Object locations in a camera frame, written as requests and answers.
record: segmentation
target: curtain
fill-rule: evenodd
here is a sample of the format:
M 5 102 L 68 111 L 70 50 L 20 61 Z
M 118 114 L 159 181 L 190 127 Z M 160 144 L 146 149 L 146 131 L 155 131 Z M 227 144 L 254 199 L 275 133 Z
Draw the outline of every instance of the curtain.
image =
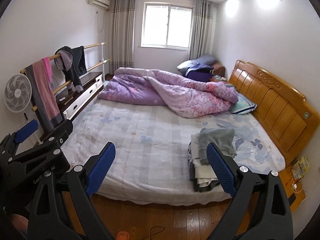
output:
M 133 67 L 135 0 L 110 0 L 109 72 Z
M 196 0 L 196 5 L 193 9 L 193 27 L 189 59 L 196 59 L 209 52 L 213 9 L 213 3 Z

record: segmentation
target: bed sheet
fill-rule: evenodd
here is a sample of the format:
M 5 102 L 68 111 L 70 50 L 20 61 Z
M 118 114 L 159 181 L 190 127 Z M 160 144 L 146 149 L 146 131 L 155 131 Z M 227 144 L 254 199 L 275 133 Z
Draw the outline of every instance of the bed sheet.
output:
M 251 115 L 183 118 L 166 106 L 98 100 L 62 146 L 71 166 L 84 164 L 110 141 L 116 158 L 98 194 L 137 204 L 193 205 L 231 196 L 221 186 L 194 192 L 189 181 L 188 144 L 203 127 L 232 127 L 238 165 L 268 174 L 285 168 L 284 157 Z

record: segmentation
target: window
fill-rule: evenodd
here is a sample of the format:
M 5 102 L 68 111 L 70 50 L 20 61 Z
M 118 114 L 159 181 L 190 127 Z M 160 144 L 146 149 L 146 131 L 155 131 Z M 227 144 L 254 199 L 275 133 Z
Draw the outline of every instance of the window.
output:
M 141 46 L 188 49 L 191 19 L 191 8 L 145 4 Z

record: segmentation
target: air conditioner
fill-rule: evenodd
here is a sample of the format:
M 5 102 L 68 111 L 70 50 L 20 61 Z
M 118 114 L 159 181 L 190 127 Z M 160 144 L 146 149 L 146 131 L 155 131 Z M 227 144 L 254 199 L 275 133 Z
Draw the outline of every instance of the air conditioner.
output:
M 109 8 L 110 1 L 109 0 L 88 0 L 88 4 L 107 10 Z

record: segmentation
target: black cable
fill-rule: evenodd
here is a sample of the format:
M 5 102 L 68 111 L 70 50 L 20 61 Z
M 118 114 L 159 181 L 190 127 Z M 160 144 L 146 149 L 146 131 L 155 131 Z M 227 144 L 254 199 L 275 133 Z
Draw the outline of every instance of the black cable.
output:
M 155 233 L 155 234 L 152 234 L 152 233 L 151 233 L 151 230 L 154 229 L 154 228 L 162 228 L 162 230 L 161 230 L 160 232 L 157 232 L 157 233 Z M 152 236 L 157 235 L 157 234 L 159 234 L 159 233 L 162 233 L 164 230 L 165 230 L 165 228 L 164 228 L 164 227 L 161 227 L 161 226 L 152 227 L 152 228 L 150 229 L 150 235 L 146 236 L 145 238 L 142 238 L 141 240 L 144 240 L 144 239 L 146 239 L 146 238 L 148 238 L 148 237 L 150 237 L 150 240 L 152 240 Z

